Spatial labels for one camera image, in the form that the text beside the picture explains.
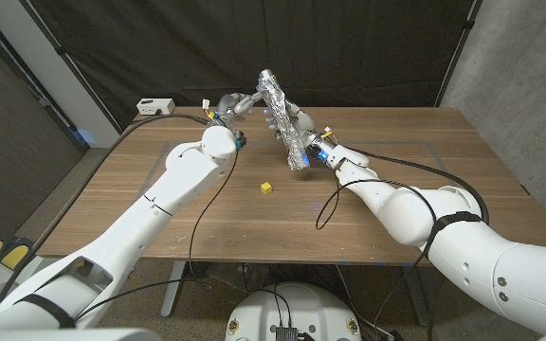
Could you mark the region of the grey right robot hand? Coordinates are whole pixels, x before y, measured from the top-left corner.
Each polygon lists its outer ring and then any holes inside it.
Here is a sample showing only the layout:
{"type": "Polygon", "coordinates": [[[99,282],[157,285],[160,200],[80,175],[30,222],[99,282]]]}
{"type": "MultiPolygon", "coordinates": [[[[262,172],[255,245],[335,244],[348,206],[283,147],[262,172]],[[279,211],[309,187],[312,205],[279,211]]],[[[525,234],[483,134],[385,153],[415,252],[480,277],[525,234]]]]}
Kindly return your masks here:
{"type": "Polygon", "coordinates": [[[335,145],[317,131],[313,119],[298,105],[286,101],[283,110],[267,107],[264,114],[269,129],[286,148],[291,169],[307,168],[311,159],[327,161],[335,145]]]}

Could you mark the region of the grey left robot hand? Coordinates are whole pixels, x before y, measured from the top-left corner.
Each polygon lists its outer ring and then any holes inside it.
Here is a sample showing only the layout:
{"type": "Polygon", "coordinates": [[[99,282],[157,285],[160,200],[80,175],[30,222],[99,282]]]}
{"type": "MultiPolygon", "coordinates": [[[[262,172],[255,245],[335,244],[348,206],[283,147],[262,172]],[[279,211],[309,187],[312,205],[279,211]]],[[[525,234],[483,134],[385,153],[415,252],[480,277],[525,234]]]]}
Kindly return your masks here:
{"type": "Polygon", "coordinates": [[[218,117],[216,121],[231,130],[234,134],[237,132],[233,122],[242,120],[248,115],[253,106],[263,99],[263,95],[257,92],[252,95],[242,93],[232,93],[221,97],[216,108],[218,117]]]}

